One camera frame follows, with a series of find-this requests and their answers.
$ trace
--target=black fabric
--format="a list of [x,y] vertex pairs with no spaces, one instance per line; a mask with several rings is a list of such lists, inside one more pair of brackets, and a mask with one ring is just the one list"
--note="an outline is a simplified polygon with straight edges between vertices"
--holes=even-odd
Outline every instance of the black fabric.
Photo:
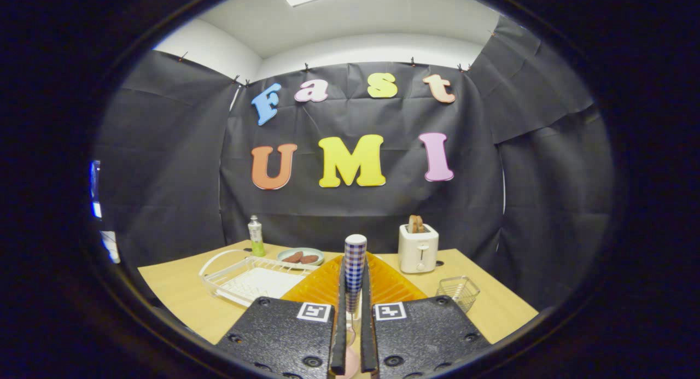
[[[398,94],[375,99],[368,94],[371,73],[392,73]],[[424,77],[437,73],[449,80],[448,91],[457,99],[438,102]],[[306,80],[329,83],[328,99],[300,103],[295,93]],[[277,115],[258,126],[253,97],[273,83]],[[313,68],[261,80],[244,88],[227,122],[221,158],[221,211],[226,242],[248,237],[252,214],[260,219],[265,242],[292,247],[310,246],[341,252],[345,237],[363,234],[371,252],[397,252],[398,226],[410,214],[440,233],[440,249],[458,248],[466,254],[493,251],[503,207],[498,152],[482,112],[479,92],[465,73],[455,68],[404,63],[350,63]],[[455,177],[428,182],[427,155],[418,135],[447,135],[448,166]],[[383,186],[341,183],[322,188],[323,149],[318,141],[340,137],[350,152],[363,135],[381,135]],[[269,145],[268,175],[279,170],[280,144],[297,144],[287,185],[278,190],[258,189],[250,178],[250,150]]]
[[94,158],[101,161],[102,230],[142,266],[223,245],[218,167],[230,78],[151,51],[113,97]]
[[572,68],[506,18],[469,77],[500,143],[506,192],[498,251],[477,262],[540,310],[580,282],[612,220],[608,135]]
[[[392,73],[398,94],[371,98],[371,73]],[[457,99],[438,102],[424,77],[437,73]],[[324,79],[328,99],[294,100],[300,84]],[[278,113],[258,126],[253,97],[273,83]],[[235,91],[232,110],[229,106]],[[442,132],[455,177],[428,182],[418,135]],[[384,139],[383,186],[322,188],[318,141]],[[293,143],[287,185],[252,182],[250,151]],[[95,158],[102,160],[103,230],[117,232],[131,265],[157,264],[248,238],[250,215],[265,242],[343,250],[364,234],[371,252],[398,248],[410,214],[537,309],[582,279],[610,224],[615,174],[592,96],[552,48],[501,19],[471,70],[407,63],[349,63],[270,77],[246,87],[176,57],[150,52],[108,108]],[[505,179],[505,212],[503,181]]]
[[504,17],[494,33],[468,73],[481,93],[494,143],[593,105],[582,80],[542,40]]

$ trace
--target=bottle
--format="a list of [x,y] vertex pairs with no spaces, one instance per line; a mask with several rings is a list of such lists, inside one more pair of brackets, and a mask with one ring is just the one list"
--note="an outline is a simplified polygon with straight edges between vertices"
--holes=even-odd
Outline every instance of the bottle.
[[250,244],[253,248],[253,256],[265,256],[265,246],[263,246],[263,225],[258,222],[258,217],[252,215],[248,224],[250,231]]

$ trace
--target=wooden table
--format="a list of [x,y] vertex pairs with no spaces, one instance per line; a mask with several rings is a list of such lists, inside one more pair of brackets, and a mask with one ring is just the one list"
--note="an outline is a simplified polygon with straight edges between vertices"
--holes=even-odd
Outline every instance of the wooden table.
[[[245,240],[185,259],[140,267],[138,271],[170,312],[207,341],[217,343],[243,314],[245,307],[221,297],[212,297],[205,290],[197,274],[214,255],[229,249],[249,247],[250,240]],[[265,244],[267,252],[265,257],[275,259],[277,253],[284,249],[287,247]],[[249,255],[250,252],[232,252],[221,256],[210,264],[207,273],[225,269]],[[339,255],[338,252],[324,252],[325,260]],[[398,254],[377,254],[377,256],[398,269]],[[470,277],[481,292],[467,312],[467,317],[489,342],[500,341],[537,314],[537,311],[527,302],[500,284],[457,249],[438,251],[437,259],[445,264],[436,267],[432,272],[403,275],[428,296],[435,295],[437,284],[441,279],[459,275]],[[359,345],[359,339],[355,340],[353,349],[356,352],[359,352]],[[369,376],[369,374],[356,374],[353,377]]]

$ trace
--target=dish rack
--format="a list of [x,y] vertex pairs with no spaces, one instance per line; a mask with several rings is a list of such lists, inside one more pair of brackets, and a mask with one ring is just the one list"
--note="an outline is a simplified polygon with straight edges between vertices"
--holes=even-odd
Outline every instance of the dish rack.
[[468,277],[445,278],[440,280],[435,296],[451,297],[464,313],[472,307],[479,295],[479,288]]
[[220,256],[238,249],[224,251],[212,257],[200,270],[200,278],[212,296],[221,296],[249,307],[261,296],[279,299],[302,281],[315,265],[291,264],[264,257],[249,256],[230,267],[205,274],[207,267]]

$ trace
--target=blue checkered cup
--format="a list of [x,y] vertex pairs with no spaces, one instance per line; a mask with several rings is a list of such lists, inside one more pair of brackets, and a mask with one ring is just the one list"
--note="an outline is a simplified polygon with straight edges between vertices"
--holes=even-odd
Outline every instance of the blue checkered cup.
[[367,237],[353,234],[345,239],[345,307],[348,312],[357,310],[362,274],[367,257]]

